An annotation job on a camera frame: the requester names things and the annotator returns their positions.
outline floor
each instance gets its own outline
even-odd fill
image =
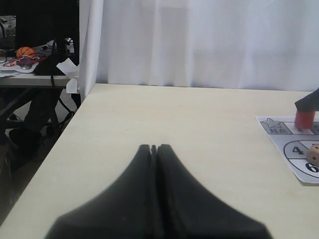
[[[61,94],[61,99],[62,101],[66,104],[66,106],[72,110],[76,110],[76,106],[71,99],[70,94],[67,94],[65,90],[63,90]],[[21,119],[24,119],[25,115],[27,114],[28,111],[28,105],[18,109],[15,114],[18,115]],[[67,110],[60,104],[58,103],[56,107],[56,113],[59,119],[59,122],[64,120],[65,116],[67,115]],[[22,192],[25,190],[26,186],[40,167],[41,163],[43,160],[46,158],[47,154],[57,141],[58,136],[54,135],[53,137],[48,137],[44,141],[43,145],[39,148],[37,156],[27,163],[24,167],[19,169],[17,172],[15,172],[12,175],[12,186],[14,190],[14,197],[13,197],[13,203],[10,205],[2,205],[0,204],[0,225],[2,221],[5,219],[7,213],[10,211],[11,207],[13,204],[18,200],[19,196],[22,194]],[[6,147],[0,147],[0,159],[5,157],[7,148]]]

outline number 4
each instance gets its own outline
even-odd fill
[[[294,147],[293,153],[304,154],[298,147]]]

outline black pants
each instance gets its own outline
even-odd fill
[[[24,90],[25,88],[0,89],[0,109],[4,108]],[[31,104],[24,118],[23,126],[33,132],[40,132],[50,119],[61,92],[62,89],[38,89],[31,96],[28,96],[26,102],[31,101]]]

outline basketball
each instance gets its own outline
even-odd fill
[[[22,56],[30,56],[30,57],[36,57],[35,50],[31,47],[21,47],[16,52],[17,59],[20,59]]]

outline printed number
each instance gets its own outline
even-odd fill
[[[306,168],[313,172],[313,173],[318,173],[319,172],[319,168],[315,167],[313,164],[311,163],[306,163]]]
[[[304,154],[298,147],[294,147],[293,153]]]

